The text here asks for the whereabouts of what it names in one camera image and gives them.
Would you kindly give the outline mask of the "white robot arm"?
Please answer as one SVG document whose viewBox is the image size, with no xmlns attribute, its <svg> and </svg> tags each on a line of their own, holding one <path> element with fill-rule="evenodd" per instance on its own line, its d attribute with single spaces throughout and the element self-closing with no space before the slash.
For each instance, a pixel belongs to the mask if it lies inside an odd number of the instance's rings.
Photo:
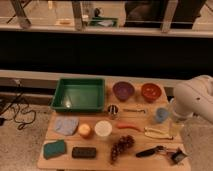
<svg viewBox="0 0 213 171">
<path fill-rule="evenodd" d="M 194 114 L 213 123 L 213 77 L 201 75 L 178 83 L 169 102 L 169 134 L 176 137 Z"/>
</svg>

